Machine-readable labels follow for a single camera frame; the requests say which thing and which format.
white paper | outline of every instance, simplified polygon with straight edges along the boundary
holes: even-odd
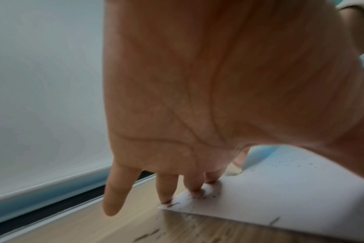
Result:
[[[364,179],[293,147],[255,148],[246,162],[160,208],[364,242]]]

hand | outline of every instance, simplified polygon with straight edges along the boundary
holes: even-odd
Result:
[[[364,71],[325,0],[109,0],[104,37],[107,215],[142,170],[166,203],[178,175],[197,190],[244,149],[322,147],[364,116]]]

wrist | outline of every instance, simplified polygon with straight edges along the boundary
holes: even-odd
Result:
[[[354,127],[332,143],[309,150],[364,178],[364,116]]]

wooden table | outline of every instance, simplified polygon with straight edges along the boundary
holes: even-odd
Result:
[[[177,193],[184,190],[180,178]],[[155,180],[133,187],[122,211],[106,217],[101,202],[53,221],[10,242],[18,243],[341,243],[247,223],[157,209]]]

finger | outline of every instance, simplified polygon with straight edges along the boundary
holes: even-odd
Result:
[[[244,149],[233,161],[233,164],[235,164],[238,167],[242,167],[245,163],[247,154],[249,153],[250,148]]]
[[[140,169],[113,163],[106,181],[102,202],[103,211],[107,216],[114,216],[121,210],[127,195],[140,174]]]
[[[213,183],[217,181],[223,173],[225,173],[226,168],[219,169],[213,172],[205,172],[205,183]]]
[[[168,203],[173,199],[178,185],[178,175],[157,174],[155,185],[161,203]]]
[[[205,175],[203,173],[199,173],[193,176],[184,176],[183,177],[183,184],[185,185],[186,189],[190,191],[199,190],[203,183],[205,182]]]

